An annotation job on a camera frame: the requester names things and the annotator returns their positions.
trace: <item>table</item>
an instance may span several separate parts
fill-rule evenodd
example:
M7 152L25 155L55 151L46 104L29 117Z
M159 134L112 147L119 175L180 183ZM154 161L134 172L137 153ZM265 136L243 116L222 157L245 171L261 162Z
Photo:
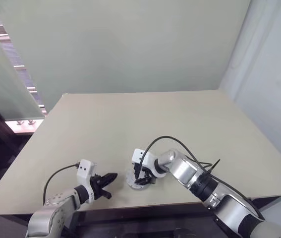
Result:
M57 169L88 159L96 172L117 172L108 186L112 198L100 198L81 211L199 202L171 175L144 191L125 183L135 148L156 137L180 139L200 161L214 163L213 173L248 197L281 196L281 154L221 91L65 94L37 129L0 181L0 214L33 213ZM152 152L175 142L158 142ZM47 197L76 186L76 169L52 179Z

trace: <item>beige tabletop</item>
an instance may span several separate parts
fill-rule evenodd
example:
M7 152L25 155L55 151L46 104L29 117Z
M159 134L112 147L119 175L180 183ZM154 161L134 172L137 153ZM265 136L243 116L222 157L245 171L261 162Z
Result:
M81 159L97 163L96 172L117 172L108 186L112 198L100 198L81 210L198 202L171 175L144 191L125 182L135 148L156 137L180 139L213 173L248 197L281 195L281 154L220 91L66 94L0 180L0 214L33 213L42 206L43 187L59 168ZM163 140L152 148L169 148ZM47 197L77 186L76 169L57 174Z

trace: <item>black cable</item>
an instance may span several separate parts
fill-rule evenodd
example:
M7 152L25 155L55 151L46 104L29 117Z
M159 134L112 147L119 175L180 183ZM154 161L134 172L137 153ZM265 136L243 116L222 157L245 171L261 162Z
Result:
M144 161L144 158L145 158L145 155L147 154L148 150L158 141L158 140L161 140L161 139L171 139L171 140L174 140L176 142L178 142L188 153L189 155L192 157L192 158L189 158L190 160L194 161L195 163L198 164L198 166L206 173L208 173L208 171L201 165L201 163L197 160L197 158L192 154L192 152L181 142L179 141L178 139L172 137L172 136L168 136L168 135L163 135L163 136L160 136L156 139L154 139L149 145L148 147L146 148L145 152L142 154L142 157L141 157L141 160L140 160L140 166L138 167L138 169L136 169L135 171L135 177L136 179L139 178L139 174L140 174L140 170L141 170L141 167L142 167L142 162ZM261 214L261 212L258 210L257 207L255 207L255 205L247 198L244 196L244 194L242 194L240 191L238 191L236 188L234 188L233 186L229 185L228 183L226 183L225 181L219 179L218 177L214 176L213 174L210 174L210 176L217 180L218 182L221 182L223 183L224 185L226 185L227 187L229 187L230 189L232 189L233 191L235 191L239 196L241 196L245 201L247 201L249 203L249 205L252 206L252 208L254 208L254 210L256 211L258 217L262 220L265 220L264 216Z
M60 171L66 170L66 169L71 168L71 167L77 167L77 168L78 168L79 164L80 164L80 163L76 163L76 164L74 164L74 165L66 166L66 167L64 167L64 168L62 168L62 169L59 169L59 170L55 171L55 172L50 176L50 178L49 178L48 181L46 182L46 185L45 185L45 187L44 187L44 189L43 189L43 205L44 205L45 202L46 202L46 192L47 192L48 184L49 184L50 180L53 178L53 176L56 175L57 173L59 173Z

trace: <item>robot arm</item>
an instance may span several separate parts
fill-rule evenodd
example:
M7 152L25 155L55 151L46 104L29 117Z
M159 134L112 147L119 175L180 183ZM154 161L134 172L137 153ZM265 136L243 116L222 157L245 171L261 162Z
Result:
M26 238L58 238L65 220L77 211L81 204L92 203L101 196L110 199L112 195L103 190L113 182L117 174L94 175L95 164L81 160L77 172L79 186L49 198L44 206L36 211L28 224Z
M260 219L256 210L236 190L216 181L186 155L177 150L169 150L158 157L147 152L140 164L139 158L144 152L136 149L132 157L135 171L142 167L138 178L129 179L133 189L144 189L155 183L156 178L170 173L214 212L215 222L226 234L244 238L281 238L280 226Z

